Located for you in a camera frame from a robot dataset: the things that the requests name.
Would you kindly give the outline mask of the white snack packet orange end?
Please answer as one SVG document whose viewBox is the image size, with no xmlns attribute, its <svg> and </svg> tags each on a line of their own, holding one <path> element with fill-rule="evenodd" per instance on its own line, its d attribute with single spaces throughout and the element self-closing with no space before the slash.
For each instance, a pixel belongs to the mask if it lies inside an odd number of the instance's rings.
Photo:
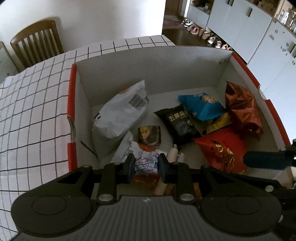
<svg viewBox="0 0 296 241">
<path fill-rule="evenodd" d="M 141 157 L 150 157 L 150 156 L 159 156 L 163 153 L 167 155 L 168 153 L 162 150 L 159 150 L 154 147 L 149 147 L 143 144 L 140 144 L 133 140 L 132 133 L 128 131 L 124 138 L 122 139 L 118 149 L 114 153 L 114 156 L 111 160 L 112 163 L 122 163 L 126 160 L 127 156 L 132 153 L 134 154 L 135 160 Z M 159 181 L 159 174 L 145 174 L 145 175 L 134 175 L 132 178 L 132 183 L 155 189 Z"/>
</svg>

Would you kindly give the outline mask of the purple candy packet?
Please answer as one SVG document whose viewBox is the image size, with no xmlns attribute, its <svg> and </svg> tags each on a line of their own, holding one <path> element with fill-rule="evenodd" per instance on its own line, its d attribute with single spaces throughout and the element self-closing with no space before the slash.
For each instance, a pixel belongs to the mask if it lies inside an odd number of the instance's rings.
<svg viewBox="0 0 296 241">
<path fill-rule="evenodd" d="M 135 161 L 135 174 L 158 174 L 158 157 L 141 157 Z"/>
</svg>

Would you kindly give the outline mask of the large white snack bag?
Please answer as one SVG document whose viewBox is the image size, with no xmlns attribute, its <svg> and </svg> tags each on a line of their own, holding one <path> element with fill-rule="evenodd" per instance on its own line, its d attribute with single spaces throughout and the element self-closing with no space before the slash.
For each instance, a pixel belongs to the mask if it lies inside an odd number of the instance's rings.
<svg viewBox="0 0 296 241">
<path fill-rule="evenodd" d="M 99 160 L 105 158 L 142 117 L 149 104 L 145 81 L 118 93 L 100 109 L 92 136 Z"/>
</svg>

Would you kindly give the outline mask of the dark red foil snack bag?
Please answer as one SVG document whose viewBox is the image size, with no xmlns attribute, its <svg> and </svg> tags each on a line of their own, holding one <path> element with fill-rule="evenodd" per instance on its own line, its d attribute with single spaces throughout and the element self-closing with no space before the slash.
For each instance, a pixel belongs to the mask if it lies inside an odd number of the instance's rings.
<svg viewBox="0 0 296 241">
<path fill-rule="evenodd" d="M 225 104 L 233 127 L 243 139 L 260 139 L 262 122 L 254 95 L 243 86 L 227 82 Z"/>
</svg>

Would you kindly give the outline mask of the blue cookie snack packet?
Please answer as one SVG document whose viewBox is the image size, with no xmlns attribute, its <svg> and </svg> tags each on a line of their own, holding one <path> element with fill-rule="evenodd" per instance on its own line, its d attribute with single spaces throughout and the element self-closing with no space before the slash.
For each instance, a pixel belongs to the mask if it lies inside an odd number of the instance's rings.
<svg viewBox="0 0 296 241">
<path fill-rule="evenodd" d="M 186 110 L 200 121 L 208 121 L 226 113 L 223 105 L 207 93 L 179 95 L 178 100 Z"/>
</svg>

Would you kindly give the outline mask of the beige sausage stick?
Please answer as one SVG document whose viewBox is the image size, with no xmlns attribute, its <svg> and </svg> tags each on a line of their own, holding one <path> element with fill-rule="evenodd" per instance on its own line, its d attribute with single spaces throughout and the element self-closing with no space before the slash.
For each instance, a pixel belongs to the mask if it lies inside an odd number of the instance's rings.
<svg viewBox="0 0 296 241">
<path fill-rule="evenodd" d="M 168 155 L 167 155 L 166 158 L 170 163 L 172 163 L 172 162 L 175 162 L 177 160 L 177 156 L 178 156 L 177 145 L 173 144 L 173 147 L 168 152 Z M 165 193 L 166 187 L 167 187 L 167 184 L 165 184 L 162 181 L 162 179 L 160 178 L 158 183 L 157 183 L 157 186 L 156 186 L 156 188 L 154 190 L 154 195 L 162 196 Z"/>
</svg>

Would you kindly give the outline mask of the black sesame snack packet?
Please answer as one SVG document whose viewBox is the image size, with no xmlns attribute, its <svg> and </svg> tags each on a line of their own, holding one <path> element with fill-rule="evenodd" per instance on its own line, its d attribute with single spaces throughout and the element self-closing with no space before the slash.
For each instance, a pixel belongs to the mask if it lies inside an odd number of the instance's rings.
<svg viewBox="0 0 296 241">
<path fill-rule="evenodd" d="M 160 120 L 165 125 L 169 135 L 173 139 L 173 144 L 180 150 L 193 139 L 200 138 L 201 134 L 193 125 L 186 108 L 180 104 L 174 108 L 164 108 L 155 111 Z"/>
</svg>

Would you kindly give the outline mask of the yellow snack packet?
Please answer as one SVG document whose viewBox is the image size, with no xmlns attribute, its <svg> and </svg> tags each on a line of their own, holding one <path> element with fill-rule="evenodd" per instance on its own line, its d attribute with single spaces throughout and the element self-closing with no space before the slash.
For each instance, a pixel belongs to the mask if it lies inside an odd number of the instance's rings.
<svg viewBox="0 0 296 241">
<path fill-rule="evenodd" d="M 199 120 L 197 122 L 197 129 L 202 136 L 218 131 L 226 126 L 231 125 L 229 113 L 224 113 L 212 120 Z"/>
</svg>

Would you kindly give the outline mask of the white red cardboard box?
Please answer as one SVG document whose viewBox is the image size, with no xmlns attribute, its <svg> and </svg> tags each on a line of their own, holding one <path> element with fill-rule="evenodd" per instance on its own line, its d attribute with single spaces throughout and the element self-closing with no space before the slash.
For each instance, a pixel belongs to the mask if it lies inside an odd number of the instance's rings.
<svg viewBox="0 0 296 241">
<path fill-rule="evenodd" d="M 271 101 L 265 99 L 255 76 L 240 57 L 205 47 L 151 47 L 114 52 L 74 63 L 71 67 L 67 119 L 69 170 L 89 169 L 89 184 L 104 176 L 112 155 L 98 159 L 92 139 L 93 116 L 121 90 L 144 81 L 149 104 L 140 124 L 159 124 L 154 111 L 178 103 L 179 94 L 206 92 L 222 100 L 226 83 L 244 86 L 254 95 L 263 120 L 263 136 L 250 148 L 272 150 L 288 145 L 285 128 Z"/>
</svg>

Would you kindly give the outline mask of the white grid tablecloth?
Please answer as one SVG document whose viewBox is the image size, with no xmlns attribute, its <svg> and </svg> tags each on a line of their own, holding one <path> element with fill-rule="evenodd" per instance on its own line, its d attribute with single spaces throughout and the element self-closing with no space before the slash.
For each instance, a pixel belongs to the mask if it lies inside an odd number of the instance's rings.
<svg viewBox="0 0 296 241">
<path fill-rule="evenodd" d="M 94 43 L 59 54 L 1 84 L 1 240 L 18 231 L 11 217 L 23 193 L 66 174 L 70 127 L 67 97 L 72 64 L 123 50 L 170 46 L 164 35 Z"/>
</svg>

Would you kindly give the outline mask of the row of shoes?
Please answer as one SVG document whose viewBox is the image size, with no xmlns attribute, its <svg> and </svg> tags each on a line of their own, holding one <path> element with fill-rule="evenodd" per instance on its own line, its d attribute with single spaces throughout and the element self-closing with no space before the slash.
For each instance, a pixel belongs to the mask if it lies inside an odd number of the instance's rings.
<svg viewBox="0 0 296 241">
<path fill-rule="evenodd" d="M 193 21 L 185 18 L 181 21 L 181 25 L 186 28 L 192 35 L 201 37 L 203 40 L 217 49 L 224 49 L 232 51 L 232 47 L 224 42 L 218 35 L 212 32 L 209 28 L 200 28 Z"/>
</svg>

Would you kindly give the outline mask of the white drawer sideboard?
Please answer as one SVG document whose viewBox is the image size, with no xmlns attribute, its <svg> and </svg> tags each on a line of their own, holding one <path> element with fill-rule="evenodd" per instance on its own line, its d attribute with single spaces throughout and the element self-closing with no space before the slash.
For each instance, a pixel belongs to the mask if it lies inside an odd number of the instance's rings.
<svg viewBox="0 0 296 241">
<path fill-rule="evenodd" d="M 0 83 L 3 83 L 8 76 L 14 76 L 18 72 L 18 68 L 14 64 L 4 43 L 0 41 Z"/>
</svg>

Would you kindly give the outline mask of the brown wooden chair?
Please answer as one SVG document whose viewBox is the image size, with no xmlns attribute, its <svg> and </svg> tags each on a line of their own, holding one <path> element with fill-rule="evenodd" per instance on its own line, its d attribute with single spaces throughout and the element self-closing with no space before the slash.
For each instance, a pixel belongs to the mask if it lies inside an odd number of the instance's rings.
<svg viewBox="0 0 296 241">
<path fill-rule="evenodd" d="M 10 44 L 24 68 L 64 53 L 54 20 L 29 25 L 17 33 Z"/>
</svg>

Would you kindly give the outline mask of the patterned door mat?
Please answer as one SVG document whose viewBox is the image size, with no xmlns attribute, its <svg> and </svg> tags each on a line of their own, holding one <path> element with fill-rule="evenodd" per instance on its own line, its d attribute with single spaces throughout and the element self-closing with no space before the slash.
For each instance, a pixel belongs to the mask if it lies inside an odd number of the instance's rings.
<svg viewBox="0 0 296 241">
<path fill-rule="evenodd" d="M 181 24 L 182 18 L 179 16 L 165 15 L 163 21 L 163 30 L 166 29 L 182 29 L 184 26 Z"/>
</svg>

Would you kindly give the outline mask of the white wall cabinet unit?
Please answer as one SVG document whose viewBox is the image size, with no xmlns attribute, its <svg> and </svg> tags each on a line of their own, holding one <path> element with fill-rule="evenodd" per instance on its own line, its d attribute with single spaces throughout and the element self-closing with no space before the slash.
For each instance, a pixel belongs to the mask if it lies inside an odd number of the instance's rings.
<svg viewBox="0 0 296 241">
<path fill-rule="evenodd" d="M 207 10 L 190 1 L 185 16 L 209 28 L 247 63 L 294 139 L 295 34 L 251 1 L 214 1 Z"/>
</svg>

